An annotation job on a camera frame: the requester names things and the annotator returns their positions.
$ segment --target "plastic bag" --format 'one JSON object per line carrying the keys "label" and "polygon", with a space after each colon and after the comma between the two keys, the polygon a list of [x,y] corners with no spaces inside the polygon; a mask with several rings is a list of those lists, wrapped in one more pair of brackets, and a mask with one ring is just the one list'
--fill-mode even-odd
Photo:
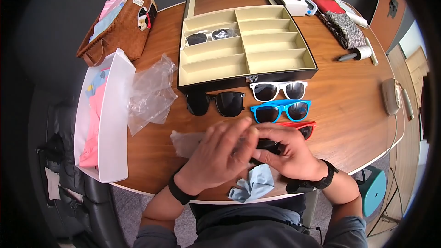
{"label": "plastic bag", "polygon": [[170,139],[175,147],[176,155],[190,159],[204,136],[204,132],[179,133],[173,130]]}
{"label": "plastic bag", "polygon": [[176,65],[166,54],[147,70],[136,73],[130,94],[128,126],[134,136],[148,123],[164,124],[178,97],[172,90]]}
{"label": "plastic bag", "polygon": [[239,30],[235,28],[219,28],[215,30],[186,31],[184,36],[185,46],[191,46],[207,41],[239,36]]}

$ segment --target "watch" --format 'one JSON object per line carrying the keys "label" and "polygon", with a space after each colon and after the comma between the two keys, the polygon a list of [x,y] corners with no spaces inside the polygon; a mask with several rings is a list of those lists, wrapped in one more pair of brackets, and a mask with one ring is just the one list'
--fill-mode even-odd
{"label": "watch", "polygon": [[178,186],[175,184],[175,175],[181,170],[180,167],[177,171],[175,171],[168,180],[168,189],[170,193],[172,193],[173,197],[176,198],[182,205],[185,205],[190,202],[190,200],[195,200],[199,195],[191,196],[184,193]]}
{"label": "watch", "polygon": [[328,166],[328,176],[323,177],[320,181],[308,181],[308,180],[299,180],[299,179],[290,179],[286,185],[287,193],[304,193],[311,192],[314,188],[324,189],[328,187],[332,179],[334,177],[334,173],[338,173],[338,169],[336,169],[333,164],[329,163],[326,160],[321,159]]}
{"label": "watch", "polygon": [[312,185],[319,190],[328,187],[332,182],[334,173],[338,174],[338,169],[335,168],[333,164],[323,159],[320,160],[322,160],[328,166],[328,176],[323,177],[320,181],[311,182]]}

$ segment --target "basket handle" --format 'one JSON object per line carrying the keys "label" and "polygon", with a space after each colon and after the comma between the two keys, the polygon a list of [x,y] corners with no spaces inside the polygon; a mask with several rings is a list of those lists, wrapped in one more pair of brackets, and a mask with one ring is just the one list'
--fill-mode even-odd
{"label": "basket handle", "polygon": [[98,59],[98,61],[95,64],[93,63],[93,61],[90,58],[90,55],[87,52],[83,54],[83,59],[89,67],[94,67],[102,64],[104,58],[106,57],[104,47],[106,47],[109,43],[105,39],[101,39],[99,44],[101,44],[101,50],[102,50],[101,57]]}

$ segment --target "red sunglasses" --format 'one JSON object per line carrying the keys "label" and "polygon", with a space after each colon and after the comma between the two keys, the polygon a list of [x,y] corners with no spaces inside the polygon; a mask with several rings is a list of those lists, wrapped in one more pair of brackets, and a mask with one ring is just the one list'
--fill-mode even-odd
{"label": "red sunglasses", "polygon": [[309,137],[311,137],[312,132],[314,131],[315,127],[317,126],[316,122],[300,122],[300,123],[281,122],[281,123],[276,123],[276,124],[296,128],[297,130],[299,130],[303,134],[303,137],[305,137],[305,140],[308,140]]}

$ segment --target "digital thermometer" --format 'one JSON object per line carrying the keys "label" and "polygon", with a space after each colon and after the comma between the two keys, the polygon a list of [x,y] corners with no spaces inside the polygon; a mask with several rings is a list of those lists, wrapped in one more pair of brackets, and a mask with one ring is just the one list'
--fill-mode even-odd
{"label": "digital thermometer", "polygon": [[306,14],[308,16],[313,16],[315,12],[317,12],[317,4],[315,4],[312,0],[305,0],[305,2],[308,5],[308,10],[306,11]]}

